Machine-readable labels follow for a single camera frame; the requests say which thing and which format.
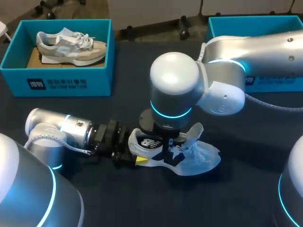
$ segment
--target beige sneaker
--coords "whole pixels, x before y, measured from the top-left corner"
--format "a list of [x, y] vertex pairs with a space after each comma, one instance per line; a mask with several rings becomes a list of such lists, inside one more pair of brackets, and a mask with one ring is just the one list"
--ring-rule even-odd
[[104, 58], [107, 48], [106, 43], [67, 28], [57, 34], [38, 32], [36, 41], [42, 55], [41, 62], [48, 64], [91, 65]]

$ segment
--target shoe sole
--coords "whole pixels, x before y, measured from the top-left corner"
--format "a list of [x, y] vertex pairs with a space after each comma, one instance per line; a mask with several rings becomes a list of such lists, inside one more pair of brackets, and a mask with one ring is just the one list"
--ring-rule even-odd
[[162, 166], [162, 167], [166, 167], [166, 168], [170, 169], [171, 171], [173, 171], [175, 174], [177, 174], [179, 176], [194, 176], [194, 175], [199, 175], [199, 174], [203, 174], [203, 173], [211, 171], [212, 169], [217, 167], [219, 163], [220, 163], [220, 161], [218, 163], [216, 163], [216, 165], [213, 165], [212, 167], [210, 167], [208, 169], [203, 169], [203, 170], [196, 169], [194, 171], [189, 171], [188, 169], [182, 170], [178, 166], [174, 167], [169, 164], [166, 164], [163, 160], [155, 161], [153, 159], [148, 159], [147, 163], [140, 164], [139, 166], [146, 166], [146, 167]]
[[105, 57], [105, 55], [92, 59], [92, 60], [89, 60], [89, 61], [77, 61], [77, 60], [73, 60], [73, 59], [67, 58], [67, 57], [54, 57], [54, 56], [42, 55], [41, 62], [43, 64], [71, 63], [76, 66], [87, 66], [87, 65], [91, 65], [91, 64], [98, 62], [99, 60], [103, 59], [104, 57]]
[[[201, 145], [204, 145], [206, 147], [204, 148], [207, 148], [207, 146], [211, 146], [207, 143], [204, 143], [204, 142], [200, 142]], [[133, 155], [136, 155], [136, 156], [140, 156], [141, 155], [135, 151], [131, 151], [131, 153]], [[139, 166], [146, 166], [146, 167], [156, 167], [156, 166], [162, 166], [162, 167], [166, 167], [168, 169], [170, 169], [171, 171], [173, 171], [175, 174], [177, 175], [180, 175], [180, 176], [193, 176], [193, 175], [198, 175], [198, 174], [203, 174], [203, 173], [206, 173], [212, 169], [214, 169], [221, 161], [221, 158], [219, 156], [219, 159], [218, 159], [218, 162], [217, 163], [214, 163], [214, 165], [212, 166], [209, 166], [208, 168], [204, 168], [204, 169], [181, 169], [180, 166], [171, 166], [167, 163], [164, 162], [164, 160], [160, 160], [160, 161], [156, 161], [156, 160], [153, 160], [152, 158], [149, 158], [147, 163], [144, 163], [144, 164], [140, 164]]]

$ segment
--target blue box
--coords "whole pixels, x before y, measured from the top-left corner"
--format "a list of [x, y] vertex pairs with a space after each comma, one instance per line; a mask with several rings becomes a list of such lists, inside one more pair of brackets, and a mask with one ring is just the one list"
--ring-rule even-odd
[[[36, 34], [56, 34], [64, 27], [107, 43], [104, 67], [27, 69]], [[110, 96], [115, 60], [115, 38], [109, 19], [21, 21], [4, 55], [0, 71], [15, 97]], [[54, 84], [69, 81], [66, 86]]]
[[[303, 29], [303, 23], [298, 16], [247, 16], [247, 17], [210, 17], [206, 41], [222, 35], [261, 36], [296, 31]], [[303, 91], [303, 78], [275, 77], [268, 75], [267, 83], [262, 78], [246, 78], [246, 92], [285, 92]]]

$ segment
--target table surface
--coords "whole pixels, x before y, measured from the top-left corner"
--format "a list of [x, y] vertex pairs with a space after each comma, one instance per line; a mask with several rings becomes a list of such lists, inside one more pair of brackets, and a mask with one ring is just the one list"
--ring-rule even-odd
[[[149, 108], [149, 69], [153, 60], [171, 51], [196, 59], [200, 45], [117, 43], [111, 97], [14, 98], [0, 77], [0, 133], [24, 144], [27, 115], [37, 107], [93, 122], [115, 119], [138, 124], [141, 112]], [[6, 48], [0, 45], [1, 57]], [[275, 105], [303, 106], [300, 93], [263, 93], [254, 97]], [[303, 114], [280, 112], [247, 101], [240, 113], [225, 117], [194, 108], [184, 131], [196, 122], [205, 128], [201, 140], [213, 144], [222, 154], [219, 167], [205, 175], [180, 177], [162, 167], [115, 169], [110, 159], [95, 163], [67, 154], [64, 172], [82, 194], [84, 227], [272, 226], [278, 179], [292, 146], [303, 135]]]

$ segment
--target sneaker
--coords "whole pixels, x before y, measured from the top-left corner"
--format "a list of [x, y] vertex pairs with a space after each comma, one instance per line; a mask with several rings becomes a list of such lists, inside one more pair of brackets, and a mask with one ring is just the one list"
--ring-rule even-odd
[[196, 123], [186, 134], [180, 133], [168, 151], [169, 158], [165, 162], [162, 139], [159, 137], [134, 129], [128, 139], [128, 146], [133, 155], [148, 159], [141, 166], [164, 166], [181, 176], [197, 175], [212, 170], [221, 161], [217, 148], [198, 140], [202, 132], [202, 124]]
[[42, 55], [41, 62], [48, 64], [72, 63], [86, 66], [103, 59], [106, 43], [93, 40], [80, 32], [64, 28], [57, 34], [38, 32], [37, 48]]

